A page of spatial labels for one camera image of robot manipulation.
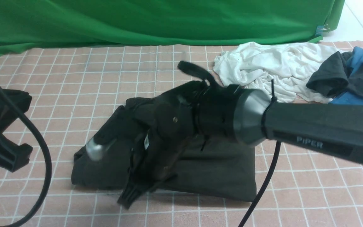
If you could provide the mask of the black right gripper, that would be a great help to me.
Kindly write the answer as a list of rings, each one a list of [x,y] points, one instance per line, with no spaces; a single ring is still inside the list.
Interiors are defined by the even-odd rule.
[[[188,187],[177,170],[177,162],[198,134],[194,123],[197,103],[197,95],[128,99],[133,120],[145,129],[132,147],[128,181],[117,204],[129,209],[141,196],[157,188]]]

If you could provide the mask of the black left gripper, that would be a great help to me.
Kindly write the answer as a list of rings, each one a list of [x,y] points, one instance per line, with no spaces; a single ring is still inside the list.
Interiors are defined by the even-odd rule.
[[[4,89],[4,93],[26,113],[32,102],[32,96],[21,90]],[[3,133],[16,119],[18,115],[11,110],[0,98],[0,133]],[[15,172],[29,164],[29,158],[33,151],[28,144],[17,145],[0,134],[0,167],[10,172]]]

